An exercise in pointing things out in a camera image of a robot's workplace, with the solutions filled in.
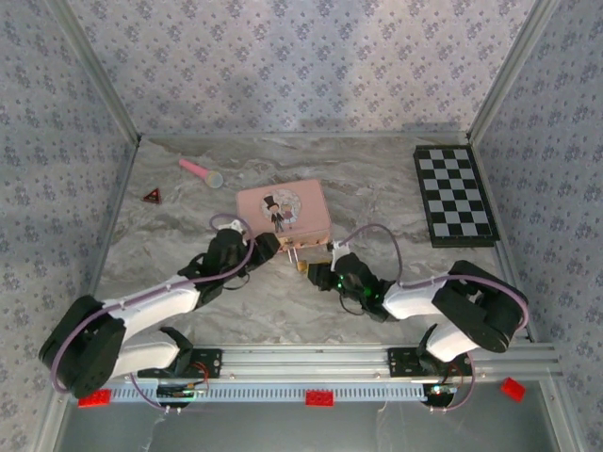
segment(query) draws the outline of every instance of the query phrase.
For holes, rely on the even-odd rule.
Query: glass panel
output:
[[[458,411],[431,413],[415,402],[205,405],[204,412],[165,415],[142,403],[79,410],[71,406],[60,452],[308,452],[487,450],[557,451],[538,383],[521,403],[498,384],[479,384]],[[202,406],[195,404],[196,409]]]

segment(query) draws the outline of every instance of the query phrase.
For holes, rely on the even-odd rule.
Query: cartoon sticker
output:
[[[278,234],[285,231],[285,226],[289,230],[293,229],[293,223],[300,216],[302,202],[293,191],[280,188],[262,198],[260,209],[264,217],[274,224],[274,232]]]

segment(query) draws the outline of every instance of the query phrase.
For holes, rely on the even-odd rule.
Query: red lego brick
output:
[[[92,408],[92,407],[104,407],[111,401],[111,390],[110,389],[99,389],[94,391],[88,397],[80,398],[77,400],[77,406],[79,408]]]
[[[335,404],[333,391],[306,391],[306,407],[332,407]]]
[[[521,402],[526,393],[526,388],[519,384],[514,379],[505,379],[500,386],[500,390],[515,402]]]

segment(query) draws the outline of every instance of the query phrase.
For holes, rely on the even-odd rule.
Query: white cable tray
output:
[[[155,400],[155,385],[142,383],[142,392]],[[109,384],[111,402],[141,402],[132,384]],[[423,386],[416,383],[215,383],[209,391],[200,385],[197,402],[303,402],[306,391],[333,391],[336,402],[395,402],[426,400]],[[176,399],[161,398],[161,402]]]

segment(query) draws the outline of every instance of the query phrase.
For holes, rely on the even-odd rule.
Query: marble surface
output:
[[[322,181],[333,238],[373,221],[393,231],[404,260],[403,280],[447,271],[459,259],[496,272],[491,249],[432,248],[412,157],[417,144],[429,143],[404,137],[143,140],[96,295],[115,298],[168,279],[206,249],[214,214],[236,212],[239,190],[309,178]],[[219,170],[223,187],[211,189],[181,169],[181,157]],[[140,200],[156,187],[162,204]],[[377,276],[395,278],[395,250],[384,233],[362,234],[352,249]],[[300,252],[308,260],[327,255],[324,249]],[[367,315],[349,315],[336,292],[319,292],[279,254],[253,272],[243,289],[224,292],[201,310],[164,324],[196,344],[411,344],[437,320],[379,324]]]

